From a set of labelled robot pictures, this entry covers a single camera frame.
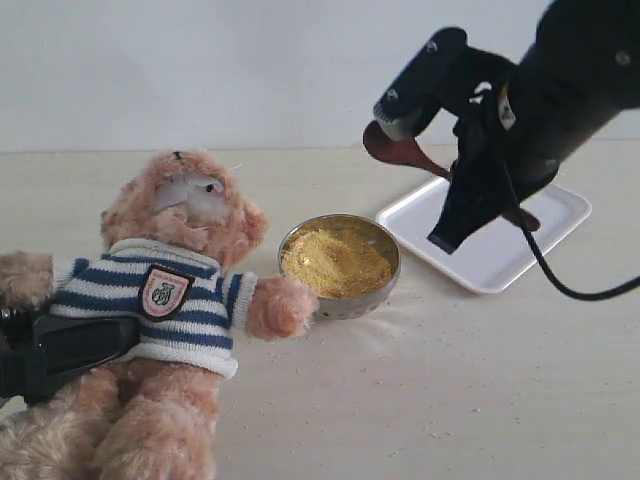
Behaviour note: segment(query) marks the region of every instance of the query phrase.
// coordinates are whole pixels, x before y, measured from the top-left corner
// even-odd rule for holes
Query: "white plastic tray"
[[[511,223],[498,218],[469,237],[452,255],[427,240],[440,216],[448,186],[443,179],[428,182],[380,211],[376,221],[407,250],[465,288],[479,294],[505,290],[537,263],[522,231]],[[534,238],[544,254],[591,214],[588,200],[553,184],[522,207],[542,224]]]

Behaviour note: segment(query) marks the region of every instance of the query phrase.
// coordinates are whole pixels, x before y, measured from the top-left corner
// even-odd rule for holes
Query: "black cable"
[[[500,170],[501,170],[502,176],[504,177],[504,184],[507,187],[507,193],[511,197],[511,202],[514,206],[514,209],[520,216],[521,224],[524,225],[525,224],[524,218],[519,209],[520,203],[518,202],[518,197],[513,188],[513,183],[511,182],[511,176],[509,175],[509,170],[507,169],[507,165],[505,162],[500,162],[500,163],[501,163]],[[628,282],[618,285],[617,287],[614,287],[602,292],[596,292],[596,293],[576,292],[575,290],[570,289],[569,287],[564,285],[560,280],[558,280],[558,278],[555,276],[553,271],[551,271],[549,264],[547,264],[547,261],[544,259],[544,255],[540,251],[540,248],[538,247],[538,244],[533,238],[533,235],[531,234],[531,232],[529,232],[524,227],[521,227],[521,229],[522,229],[522,233],[524,233],[524,237],[527,240],[527,243],[529,244],[529,247],[531,248],[531,251],[533,252],[533,255],[538,261],[538,264],[542,268],[542,271],[544,272],[545,276],[549,279],[549,281],[553,284],[553,286],[556,287],[560,292],[562,292],[568,297],[573,298],[574,300],[583,300],[587,302],[610,300],[614,297],[618,297],[620,295],[628,293],[634,288],[638,288],[640,286],[640,276],[639,276],[629,280]]]

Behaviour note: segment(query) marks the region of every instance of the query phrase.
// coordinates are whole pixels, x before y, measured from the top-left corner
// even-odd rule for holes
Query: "white backdrop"
[[[437,29],[517,60],[547,0],[0,0],[0,151],[348,147]],[[628,115],[601,136],[637,137]],[[449,143],[442,115],[423,138]]]

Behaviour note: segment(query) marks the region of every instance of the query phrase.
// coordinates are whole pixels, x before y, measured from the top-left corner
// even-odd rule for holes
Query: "teddy bear head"
[[[125,239],[156,240],[214,258],[223,270],[257,248],[266,229],[264,213],[206,150],[152,156],[101,216],[106,249]]]

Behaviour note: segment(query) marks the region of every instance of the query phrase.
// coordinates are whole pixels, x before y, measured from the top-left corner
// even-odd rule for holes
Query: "emblem patch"
[[[151,265],[138,293],[142,313],[149,320],[164,320],[182,306],[192,284],[188,275]]]

